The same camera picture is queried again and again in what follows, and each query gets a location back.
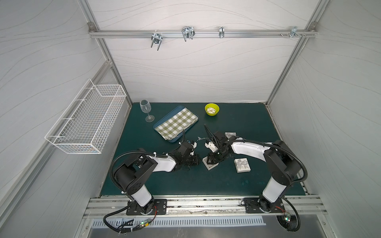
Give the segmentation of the white jewelry box base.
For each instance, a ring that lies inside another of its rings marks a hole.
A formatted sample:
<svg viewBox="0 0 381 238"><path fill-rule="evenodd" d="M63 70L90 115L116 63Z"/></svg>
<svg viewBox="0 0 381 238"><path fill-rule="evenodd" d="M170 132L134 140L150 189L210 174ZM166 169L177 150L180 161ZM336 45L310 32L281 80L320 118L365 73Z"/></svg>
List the white jewelry box base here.
<svg viewBox="0 0 381 238"><path fill-rule="evenodd" d="M219 165L219 163L209 164L208 161L207 161L207 157L204 157L202 159L202 162L203 162L203 164L205 165L205 167L207 168L208 171L214 169L215 167L217 167Z"/></svg>

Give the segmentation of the white jewelry box lid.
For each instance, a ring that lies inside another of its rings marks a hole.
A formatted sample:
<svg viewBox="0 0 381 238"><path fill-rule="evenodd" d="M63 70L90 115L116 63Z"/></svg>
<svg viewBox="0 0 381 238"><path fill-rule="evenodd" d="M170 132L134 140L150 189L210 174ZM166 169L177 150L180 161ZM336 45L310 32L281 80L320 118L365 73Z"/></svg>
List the white jewelry box lid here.
<svg viewBox="0 0 381 238"><path fill-rule="evenodd" d="M236 133L235 132L226 132L225 133L225 136L228 138L228 139L230 139L230 138L236 138L237 137L237 135L236 135Z"/></svg>

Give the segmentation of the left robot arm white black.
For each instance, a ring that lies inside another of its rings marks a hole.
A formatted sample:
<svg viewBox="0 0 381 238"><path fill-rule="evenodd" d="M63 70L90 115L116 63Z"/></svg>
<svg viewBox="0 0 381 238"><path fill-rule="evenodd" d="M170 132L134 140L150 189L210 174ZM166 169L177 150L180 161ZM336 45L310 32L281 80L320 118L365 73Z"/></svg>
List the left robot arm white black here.
<svg viewBox="0 0 381 238"><path fill-rule="evenodd" d="M140 148L135 151L125 152L112 161L108 171L110 180L130 201L126 207L106 214L103 217L103 222L108 228L119 235L126 234L141 230L151 225L155 220L158 214L158 207L145 185L150 176L155 172L170 173L182 167L199 164L199 157L194 152L197 143L193 140L187 140L185 132L182 132L182 134L179 146L164 155L149 153ZM109 217L128 211L133 207L136 207L137 211L143 215L153 213L153 218L140 222L135 226L131 225L133 220L123 222L118 227L111 225L107 221Z"/></svg>

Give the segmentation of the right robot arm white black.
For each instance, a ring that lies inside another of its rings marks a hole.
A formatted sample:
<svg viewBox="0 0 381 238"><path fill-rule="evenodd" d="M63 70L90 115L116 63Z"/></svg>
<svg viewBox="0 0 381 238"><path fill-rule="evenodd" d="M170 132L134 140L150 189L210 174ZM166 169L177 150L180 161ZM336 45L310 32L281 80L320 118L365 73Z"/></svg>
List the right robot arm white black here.
<svg viewBox="0 0 381 238"><path fill-rule="evenodd" d="M217 164L232 155L244 155L266 162L271 178L258 198L245 198L242 205L247 213L280 212L278 223L289 232L296 232L301 227L301 219L297 209L289 203L293 213L285 211L281 206L286 201L286 191L295 183L303 182L308 172L302 161L281 140L273 143L258 142L237 136L226 135L205 126L207 133L206 147L211 150L207 156L209 164Z"/></svg>

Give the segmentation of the white striped item in bowl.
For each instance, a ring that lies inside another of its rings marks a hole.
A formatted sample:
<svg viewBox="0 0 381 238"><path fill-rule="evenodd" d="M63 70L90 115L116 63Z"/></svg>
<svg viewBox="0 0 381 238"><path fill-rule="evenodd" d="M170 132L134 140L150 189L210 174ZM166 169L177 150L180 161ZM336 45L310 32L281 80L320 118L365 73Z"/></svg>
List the white striped item in bowl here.
<svg viewBox="0 0 381 238"><path fill-rule="evenodd" d="M215 114L216 110L214 108L212 108L212 107L209 107L209 108L206 109L206 112L208 114Z"/></svg>

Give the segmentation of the yellow-green plastic bowl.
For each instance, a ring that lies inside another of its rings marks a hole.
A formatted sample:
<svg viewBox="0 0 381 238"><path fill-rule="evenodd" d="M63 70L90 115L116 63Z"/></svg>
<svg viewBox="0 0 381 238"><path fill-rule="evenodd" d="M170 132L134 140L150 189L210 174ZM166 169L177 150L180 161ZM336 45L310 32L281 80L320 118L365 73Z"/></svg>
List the yellow-green plastic bowl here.
<svg viewBox="0 0 381 238"><path fill-rule="evenodd" d="M214 103L206 104L204 109L206 114L209 116L216 116L220 110L219 106Z"/></svg>

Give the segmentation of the clear wine glass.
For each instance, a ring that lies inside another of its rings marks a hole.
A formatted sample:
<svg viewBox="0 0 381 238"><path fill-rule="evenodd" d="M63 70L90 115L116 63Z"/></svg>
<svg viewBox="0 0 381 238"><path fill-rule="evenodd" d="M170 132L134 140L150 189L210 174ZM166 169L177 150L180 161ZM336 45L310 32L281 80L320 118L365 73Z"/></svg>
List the clear wine glass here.
<svg viewBox="0 0 381 238"><path fill-rule="evenodd" d="M148 100L141 100L140 101L140 108L141 108L142 112L147 114L147 116L145 118L146 122L151 123L155 120L155 117L150 114L152 107L151 107L151 104Z"/></svg>

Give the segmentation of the metal clamp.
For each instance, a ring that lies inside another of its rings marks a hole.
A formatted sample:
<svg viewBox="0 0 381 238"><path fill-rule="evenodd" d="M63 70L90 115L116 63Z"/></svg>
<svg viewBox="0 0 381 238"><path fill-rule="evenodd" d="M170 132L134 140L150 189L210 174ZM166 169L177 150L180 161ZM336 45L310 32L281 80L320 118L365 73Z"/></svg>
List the metal clamp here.
<svg viewBox="0 0 381 238"><path fill-rule="evenodd" d="M225 28L223 26L219 27L219 38L224 38L225 35Z"/></svg>
<svg viewBox="0 0 381 238"><path fill-rule="evenodd" d="M184 41L186 42L188 39L193 39L195 36L195 31L193 26L187 26L182 28L181 30Z"/></svg>
<svg viewBox="0 0 381 238"><path fill-rule="evenodd" d="M153 45L157 45L157 50L160 49L160 46L161 46L161 43L163 41L163 37L161 34L155 32L152 34L151 36L151 48L153 47Z"/></svg>
<svg viewBox="0 0 381 238"><path fill-rule="evenodd" d="M304 33L299 33L298 32L298 28L296 26L294 26L289 33L287 34L280 34L281 37L283 38L289 38L289 39L292 39L292 38L305 38L307 35L304 34Z"/></svg>

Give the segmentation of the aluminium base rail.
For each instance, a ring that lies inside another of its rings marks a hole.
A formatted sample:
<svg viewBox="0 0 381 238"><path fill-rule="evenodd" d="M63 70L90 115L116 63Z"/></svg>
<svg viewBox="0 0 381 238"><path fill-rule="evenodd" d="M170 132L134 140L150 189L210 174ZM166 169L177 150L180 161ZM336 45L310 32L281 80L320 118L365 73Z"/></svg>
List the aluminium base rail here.
<svg viewBox="0 0 381 238"><path fill-rule="evenodd" d="M244 207L244 196L157 196L155 199L167 200L165 204L157 205L157 215L160 217L191 217L191 216L247 216ZM294 206L299 215L328 214L318 195L286 196L280 207L293 213ZM117 211L128 205L130 200L124 196L102 196L89 200L83 218L102 218L104 215Z"/></svg>

